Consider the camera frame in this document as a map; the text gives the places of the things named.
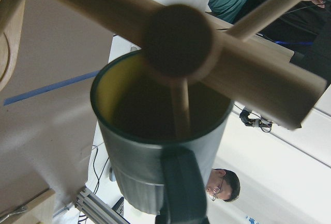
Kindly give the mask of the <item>teal mug yellow inside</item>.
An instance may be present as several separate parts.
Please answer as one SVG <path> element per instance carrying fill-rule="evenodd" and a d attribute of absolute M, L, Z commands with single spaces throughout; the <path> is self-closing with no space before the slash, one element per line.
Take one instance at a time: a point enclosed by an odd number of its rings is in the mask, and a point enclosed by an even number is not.
<path fill-rule="evenodd" d="M 156 223 L 208 223 L 207 184 L 233 101 L 188 87 L 190 136 L 175 135 L 168 87 L 146 72 L 140 51 L 103 67 L 91 104 L 124 198 Z"/>

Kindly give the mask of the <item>wooden cup storage rack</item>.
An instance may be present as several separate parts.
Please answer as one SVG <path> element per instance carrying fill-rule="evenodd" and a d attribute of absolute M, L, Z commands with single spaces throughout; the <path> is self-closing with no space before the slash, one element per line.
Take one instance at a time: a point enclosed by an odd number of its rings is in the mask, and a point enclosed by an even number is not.
<path fill-rule="evenodd" d="M 1 0 L 4 30 L 24 0 Z M 202 81 L 219 93 L 293 130 L 325 91 L 326 81 L 272 58 L 247 40 L 300 0 L 267 0 L 225 32 L 186 5 L 154 0 L 59 0 L 142 48 L 157 79 L 182 86 Z"/>

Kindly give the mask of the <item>person with glasses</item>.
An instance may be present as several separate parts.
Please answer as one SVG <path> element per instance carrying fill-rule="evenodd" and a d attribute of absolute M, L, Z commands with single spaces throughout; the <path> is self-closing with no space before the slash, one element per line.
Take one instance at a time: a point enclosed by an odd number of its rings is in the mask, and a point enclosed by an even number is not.
<path fill-rule="evenodd" d="M 205 190 L 212 201 L 233 202 L 240 194 L 237 174 L 227 169 L 212 169 Z"/>

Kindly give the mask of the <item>bamboo cutting board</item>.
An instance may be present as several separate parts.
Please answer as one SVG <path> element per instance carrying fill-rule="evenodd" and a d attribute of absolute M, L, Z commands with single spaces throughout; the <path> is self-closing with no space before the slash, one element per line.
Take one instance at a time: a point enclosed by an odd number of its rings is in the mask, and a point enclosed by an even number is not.
<path fill-rule="evenodd" d="M 53 223 L 55 191 L 49 189 L 29 203 L 1 216 L 1 223 Z"/>

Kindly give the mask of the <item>aluminium table frame leg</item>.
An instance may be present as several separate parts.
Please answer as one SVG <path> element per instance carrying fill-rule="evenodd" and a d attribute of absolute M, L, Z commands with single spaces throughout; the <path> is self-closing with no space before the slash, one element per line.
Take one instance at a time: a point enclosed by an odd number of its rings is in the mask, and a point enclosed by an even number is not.
<path fill-rule="evenodd" d="M 84 187 L 76 196 L 76 208 L 94 223 L 129 224 L 124 218 L 124 197 L 110 207 L 98 198 L 90 189 Z"/>

